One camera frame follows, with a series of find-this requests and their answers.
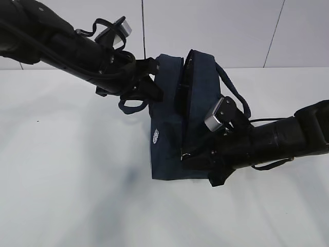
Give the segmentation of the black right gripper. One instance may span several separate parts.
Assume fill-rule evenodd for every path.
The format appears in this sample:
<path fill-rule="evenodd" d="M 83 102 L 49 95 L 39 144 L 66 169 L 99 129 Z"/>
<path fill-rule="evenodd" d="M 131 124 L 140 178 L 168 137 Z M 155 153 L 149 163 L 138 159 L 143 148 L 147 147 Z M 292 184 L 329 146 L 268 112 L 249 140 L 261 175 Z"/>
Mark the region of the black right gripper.
<path fill-rule="evenodd" d="M 207 172 L 211 186 L 222 186 L 237 169 L 253 165 L 251 134 L 252 131 L 214 135 L 211 150 L 181 156 L 182 168 Z"/>

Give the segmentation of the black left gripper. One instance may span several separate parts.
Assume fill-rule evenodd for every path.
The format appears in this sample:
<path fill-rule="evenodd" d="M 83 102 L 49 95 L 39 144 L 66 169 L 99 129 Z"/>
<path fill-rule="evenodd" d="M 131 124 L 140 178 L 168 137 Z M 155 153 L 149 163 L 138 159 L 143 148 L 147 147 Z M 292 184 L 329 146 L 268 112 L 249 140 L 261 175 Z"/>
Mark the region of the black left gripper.
<path fill-rule="evenodd" d="M 154 58 L 136 59 L 125 50 L 101 50 L 95 54 L 95 93 L 101 97 L 119 96 L 120 100 L 162 102 L 163 90 L 150 75 L 159 72 Z"/>

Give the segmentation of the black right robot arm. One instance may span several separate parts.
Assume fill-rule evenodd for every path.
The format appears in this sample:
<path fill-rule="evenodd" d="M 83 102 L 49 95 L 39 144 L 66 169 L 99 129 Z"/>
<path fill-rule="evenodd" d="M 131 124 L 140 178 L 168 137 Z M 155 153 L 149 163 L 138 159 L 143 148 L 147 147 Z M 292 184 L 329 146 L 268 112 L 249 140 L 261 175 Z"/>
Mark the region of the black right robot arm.
<path fill-rule="evenodd" d="M 240 110 L 234 113 L 229 131 L 214 132 L 182 158 L 185 169 L 205 172 L 213 187 L 224 185 L 237 169 L 266 171 L 296 157 L 328 153 L 328 100 L 257 127 Z"/>

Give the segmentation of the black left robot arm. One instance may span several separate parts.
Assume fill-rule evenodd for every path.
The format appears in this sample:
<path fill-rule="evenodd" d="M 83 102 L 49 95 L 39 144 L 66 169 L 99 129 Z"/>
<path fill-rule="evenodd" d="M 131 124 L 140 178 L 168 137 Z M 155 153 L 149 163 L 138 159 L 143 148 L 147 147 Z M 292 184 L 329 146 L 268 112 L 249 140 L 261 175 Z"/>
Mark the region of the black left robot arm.
<path fill-rule="evenodd" d="M 91 31 L 74 29 L 38 1 L 1 1 L 1 56 L 23 64 L 44 62 L 96 87 L 102 97 L 162 101 L 151 79 L 159 72 L 153 58 L 138 60 L 125 50 L 132 30 L 123 16 L 98 18 Z"/>

